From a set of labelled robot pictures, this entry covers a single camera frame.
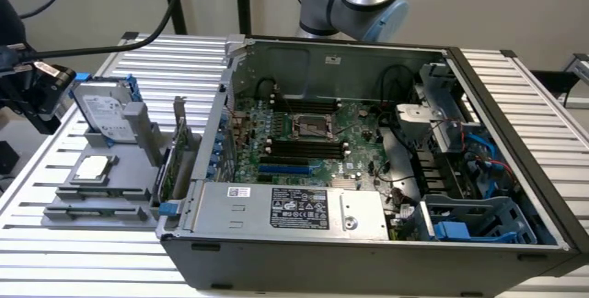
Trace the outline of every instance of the motherboard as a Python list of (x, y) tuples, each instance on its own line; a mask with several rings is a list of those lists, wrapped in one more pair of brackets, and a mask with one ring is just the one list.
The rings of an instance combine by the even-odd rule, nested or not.
[(235, 182), (378, 190), (379, 114), (359, 101), (238, 99)]

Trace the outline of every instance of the green circuit board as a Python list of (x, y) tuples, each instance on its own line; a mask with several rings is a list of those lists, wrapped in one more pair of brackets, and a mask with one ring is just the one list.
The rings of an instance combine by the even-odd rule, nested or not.
[[(343, 101), (342, 107), (331, 115), (274, 112), (266, 102), (238, 99), (235, 113), (243, 119), (238, 124), (235, 139), (238, 144), (236, 183), (272, 183), (298, 186), (336, 186), (334, 182), (352, 184), (358, 190), (374, 190), (374, 177), (369, 175), (369, 164), (375, 168), (386, 161), (383, 144), (377, 141), (378, 116), (370, 113), (371, 104)], [(295, 117), (312, 121), (323, 117), (330, 121), (331, 138), (306, 132), (296, 136)], [(271, 174), (271, 181), (258, 181), (260, 157), (266, 156), (264, 143), (271, 137), (278, 141), (347, 142), (350, 154), (343, 159), (311, 158), (310, 175)]]

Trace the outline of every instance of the white wall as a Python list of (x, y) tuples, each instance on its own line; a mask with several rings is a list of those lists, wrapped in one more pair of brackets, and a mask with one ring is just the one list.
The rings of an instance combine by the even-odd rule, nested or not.
[[(252, 31), (292, 35), (295, 0), (251, 0)], [(13, 0), (32, 8), (40, 0)], [(586, 0), (409, 0), (410, 16), (393, 41), (509, 48), (533, 68), (558, 69), (573, 52), (589, 52)], [(183, 0), (188, 31), (223, 35), (238, 32), (235, 0)], [(40, 49), (103, 46), (124, 31), (149, 32), (164, 0), (59, 0), (27, 21), (29, 41)], [(61, 59), (77, 70), (95, 70), (101, 57)]]

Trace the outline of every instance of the power supply label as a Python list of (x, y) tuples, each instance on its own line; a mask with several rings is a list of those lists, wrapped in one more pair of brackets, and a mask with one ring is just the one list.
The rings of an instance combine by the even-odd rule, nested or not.
[(327, 191), (272, 189), (270, 224), (287, 229), (330, 229)]

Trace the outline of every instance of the black ram slot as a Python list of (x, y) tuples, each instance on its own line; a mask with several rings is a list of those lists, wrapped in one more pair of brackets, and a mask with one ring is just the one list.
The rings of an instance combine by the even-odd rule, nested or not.
[(323, 101), (307, 101), (299, 99), (284, 101), (283, 99), (278, 99), (272, 109), (275, 112), (284, 113), (332, 114), (338, 110), (338, 105), (335, 102), (326, 103)]
[(308, 166), (310, 161), (307, 159), (298, 158), (279, 158), (279, 157), (260, 157), (259, 163), (271, 165), (291, 165), (291, 166)]
[(339, 143), (274, 141), (271, 155), (272, 157), (343, 159), (343, 149)]

